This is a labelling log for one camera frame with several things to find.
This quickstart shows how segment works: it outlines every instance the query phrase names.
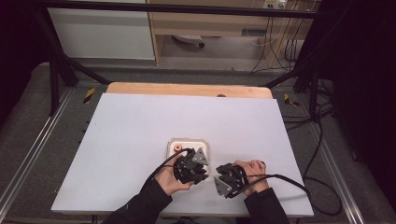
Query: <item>white table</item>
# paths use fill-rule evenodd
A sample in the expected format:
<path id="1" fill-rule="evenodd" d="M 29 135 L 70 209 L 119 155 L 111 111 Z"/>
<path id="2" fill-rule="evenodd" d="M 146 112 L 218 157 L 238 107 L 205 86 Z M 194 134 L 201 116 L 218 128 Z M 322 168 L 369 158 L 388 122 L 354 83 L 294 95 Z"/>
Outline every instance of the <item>white table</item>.
<path id="1" fill-rule="evenodd" d="M 172 137 L 209 143 L 210 177 L 173 195 L 162 216 L 245 217 L 244 195 L 220 197 L 216 167 L 259 159 L 267 174 L 303 184 L 276 100 L 105 93 L 51 208 L 64 214 L 108 214 L 139 192 L 166 157 Z M 313 216 L 305 193 L 268 179 L 289 217 Z"/>

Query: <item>black metal pole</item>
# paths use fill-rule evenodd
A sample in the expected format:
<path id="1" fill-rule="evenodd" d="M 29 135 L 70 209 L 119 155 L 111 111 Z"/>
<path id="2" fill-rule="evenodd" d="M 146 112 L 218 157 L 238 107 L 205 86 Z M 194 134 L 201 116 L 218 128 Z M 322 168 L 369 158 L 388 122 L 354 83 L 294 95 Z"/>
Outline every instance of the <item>black metal pole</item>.
<path id="1" fill-rule="evenodd" d="M 311 91 L 309 92 L 309 115 L 314 122 L 318 122 L 319 114 L 317 114 L 318 99 L 318 69 L 314 68 L 311 77 Z"/>
<path id="2" fill-rule="evenodd" d="M 72 65 L 74 68 L 76 68 L 77 70 L 79 70 L 80 72 L 84 73 L 85 75 L 87 75 L 88 77 L 91 77 L 93 79 L 95 79 L 96 81 L 108 85 L 110 84 L 112 81 L 109 81 L 107 79 L 105 79 L 104 77 L 101 77 L 99 75 L 97 75 L 96 73 L 94 73 L 93 71 L 91 71 L 90 69 L 84 67 L 83 65 L 81 65 L 80 63 L 74 61 L 73 59 L 71 59 L 69 56 L 67 56 L 66 54 L 64 54 L 64 58 L 66 59 L 66 61 L 68 63 L 70 63 L 70 65 Z"/>
<path id="3" fill-rule="evenodd" d="M 234 15 L 234 16 L 257 16 L 257 17 L 281 17 L 281 18 L 304 18 L 325 19 L 333 16 L 329 12 L 294 11 L 282 9 L 265 9 L 251 7 L 206 7 L 162 4 L 138 4 L 138 3 L 114 3 L 114 2 L 88 2 L 67 0 L 35 0 L 42 7 L 74 8 L 90 10 L 114 10 L 114 11 L 144 11 L 144 12 L 173 12 L 192 14 Z"/>
<path id="4" fill-rule="evenodd" d="M 300 64 L 300 66 L 294 68 L 292 71 L 289 71 L 287 74 L 278 77 L 270 82 L 268 82 L 267 84 L 261 85 L 259 87 L 266 87 L 268 89 L 271 89 L 277 85 L 279 85 L 280 83 L 288 80 L 291 77 L 298 77 L 301 73 L 306 72 L 306 68 L 308 66 L 306 65 L 306 63 L 304 64 Z"/>
<path id="5" fill-rule="evenodd" d="M 62 47 L 59 46 L 57 39 L 55 38 L 54 34 L 48 27 L 45 19 L 43 18 L 42 7 L 31 7 L 31 13 L 34 16 L 37 25 L 40 27 L 41 31 L 49 42 L 49 52 L 51 56 L 55 59 L 55 62 L 58 64 L 58 71 L 64 80 L 64 84 L 66 86 L 76 86 L 78 84 L 76 75 L 74 74 L 70 66 L 65 64 L 62 55 Z"/>

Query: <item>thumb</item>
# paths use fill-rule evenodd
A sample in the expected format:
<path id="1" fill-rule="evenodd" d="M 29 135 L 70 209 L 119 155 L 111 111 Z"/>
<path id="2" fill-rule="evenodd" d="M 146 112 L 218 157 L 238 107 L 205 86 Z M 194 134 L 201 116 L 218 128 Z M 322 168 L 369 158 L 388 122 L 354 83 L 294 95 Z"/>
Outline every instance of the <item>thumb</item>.
<path id="1" fill-rule="evenodd" d="M 194 184 L 193 181 L 188 182 L 188 183 L 185 183 L 185 184 L 182 184 L 182 185 L 180 185 L 180 189 L 182 189 L 182 190 L 188 190 L 188 189 L 190 189 L 190 187 L 191 187 L 193 184 Z"/>

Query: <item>black jacket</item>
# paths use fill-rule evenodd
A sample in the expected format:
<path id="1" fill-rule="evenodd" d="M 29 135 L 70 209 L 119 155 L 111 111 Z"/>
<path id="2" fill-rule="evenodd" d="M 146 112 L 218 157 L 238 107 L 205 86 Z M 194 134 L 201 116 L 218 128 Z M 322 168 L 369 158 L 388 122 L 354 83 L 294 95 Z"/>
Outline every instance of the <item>black jacket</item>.
<path id="1" fill-rule="evenodd" d="M 154 224 L 160 212 L 172 202 L 158 182 L 152 180 L 146 189 L 113 212 L 103 224 Z M 273 189 L 254 192 L 245 199 L 252 224 L 289 224 L 285 211 Z"/>

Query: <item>white cabinet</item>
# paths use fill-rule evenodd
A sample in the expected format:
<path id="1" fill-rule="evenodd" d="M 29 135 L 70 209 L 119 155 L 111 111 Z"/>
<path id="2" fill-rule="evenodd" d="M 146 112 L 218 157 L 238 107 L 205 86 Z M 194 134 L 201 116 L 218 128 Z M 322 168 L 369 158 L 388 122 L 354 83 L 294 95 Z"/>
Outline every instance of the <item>white cabinet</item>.
<path id="1" fill-rule="evenodd" d="M 95 2 L 146 3 L 145 0 Z M 49 8 L 64 52 L 73 58 L 154 60 L 147 12 Z"/>

